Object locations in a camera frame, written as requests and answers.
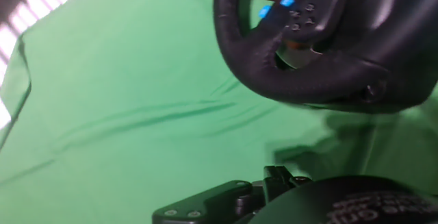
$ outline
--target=green backdrop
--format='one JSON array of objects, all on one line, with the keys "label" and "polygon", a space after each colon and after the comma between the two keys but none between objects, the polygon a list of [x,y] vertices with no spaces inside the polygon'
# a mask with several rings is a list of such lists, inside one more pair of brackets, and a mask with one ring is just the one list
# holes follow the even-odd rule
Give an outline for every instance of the green backdrop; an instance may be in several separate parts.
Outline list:
[{"label": "green backdrop", "polygon": [[70,0],[19,38],[1,98],[0,223],[150,223],[268,164],[438,193],[436,98],[391,116],[264,99],[224,64],[212,0]]}]

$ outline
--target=blue button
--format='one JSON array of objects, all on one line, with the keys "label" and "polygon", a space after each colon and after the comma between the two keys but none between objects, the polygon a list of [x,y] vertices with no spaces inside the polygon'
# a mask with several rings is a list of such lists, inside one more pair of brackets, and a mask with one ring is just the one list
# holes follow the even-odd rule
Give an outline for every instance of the blue button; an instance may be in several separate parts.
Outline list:
[{"label": "blue button", "polygon": [[271,6],[270,5],[265,5],[259,12],[259,17],[260,18],[265,18],[266,15],[268,15],[269,11],[271,10]]},{"label": "blue button", "polygon": [[280,4],[285,7],[290,7],[295,3],[295,0],[281,0]]}]

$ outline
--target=screw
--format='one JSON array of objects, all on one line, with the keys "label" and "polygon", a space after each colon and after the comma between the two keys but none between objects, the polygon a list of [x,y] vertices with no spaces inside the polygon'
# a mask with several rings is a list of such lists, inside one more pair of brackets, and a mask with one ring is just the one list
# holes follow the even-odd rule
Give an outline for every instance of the screw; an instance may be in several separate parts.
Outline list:
[{"label": "screw", "polygon": [[201,213],[199,211],[192,211],[187,216],[188,217],[200,217]]},{"label": "screw", "polygon": [[176,214],[178,214],[178,212],[176,210],[168,210],[168,211],[164,212],[164,215],[166,215],[166,216],[174,216]]}]

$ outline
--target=black steering wheel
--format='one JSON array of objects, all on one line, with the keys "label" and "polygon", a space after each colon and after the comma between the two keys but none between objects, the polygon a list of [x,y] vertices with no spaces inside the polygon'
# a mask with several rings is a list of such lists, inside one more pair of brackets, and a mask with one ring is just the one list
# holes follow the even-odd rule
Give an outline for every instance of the black steering wheel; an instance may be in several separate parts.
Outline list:
[{"label": "black steering wheel", "polygon": [[[281,43],[287,39],[313,44],[330,38],[346,23],[345,13],[352,5],[349,0],[273,1],[258,26],[245,32],[239,16],[244,9],[241,0],[214,0],[214,23],[223,58],[234,76],[252,91],[284,103],[354,106],[346,108],[353,112],[397,112],[423,102],[430,95],[436,77],[427,84],[421,101],[387,110],[369,108],[385,98],[391,99],[386,106],[397,102],[396,99],[408,98],[408,90],[403,90],[408,84],[401,86],[400,82],[414,82],[412,79],[421,78],[422,73],[430,70],[431,66],[425,66],[412,76],[403,66],[414,60],[437,35],[438,0],[379,1],[380,13],[386,11],[387,16],[374,16],[374,22],[381,20],[377,26],[368,28],[353,45],[328,50],[299,69],[279,67],[276,52]],[[297,17],[297,11],[306,14]],[[392,78],[396,81],[394,88],[398,89],[388,91]],[[350,100],[353,93],[364,89],[372,93],[373,86],[385,92],[383,98],[374,102]]]}]

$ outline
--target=button cluster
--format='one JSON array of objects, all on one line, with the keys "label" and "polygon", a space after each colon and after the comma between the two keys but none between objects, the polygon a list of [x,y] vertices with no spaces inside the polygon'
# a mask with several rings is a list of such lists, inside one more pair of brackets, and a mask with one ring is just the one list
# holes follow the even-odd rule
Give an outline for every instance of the button cluster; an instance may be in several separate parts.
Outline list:
[{"label": "button cluster", "polygon": [[[295,4],[295,0],[281,0],[280,5],[286,8],[292,8]],[[271,6],[264,6],[260,12],[259,17],[265,18],[268,13],[271,11]],[[305,7],[302,8],[303,11],[298,9],[292,9],[289,11],[290,16],[296,21],[290,28],[293,32],[299,32],[302,29],[302,26],[311,27],[316,24],[315,17],[313,13],[315,12],[316,6],[313,3],[308,3]]]},{"label": "button cluster", "polygon": [[312,14],[315,12],[316,6],[315,4],[308,3],[305,8],[304,12],[301,10],[292,10],[290,11],[290,16],[296,20],[297,22],[291,26],[291,29],[293,32],[299,32],[301,30],[301,23],[298,21],[304,21],[304,26],[312,26],[316,24],[315,17],[312,16]]}]

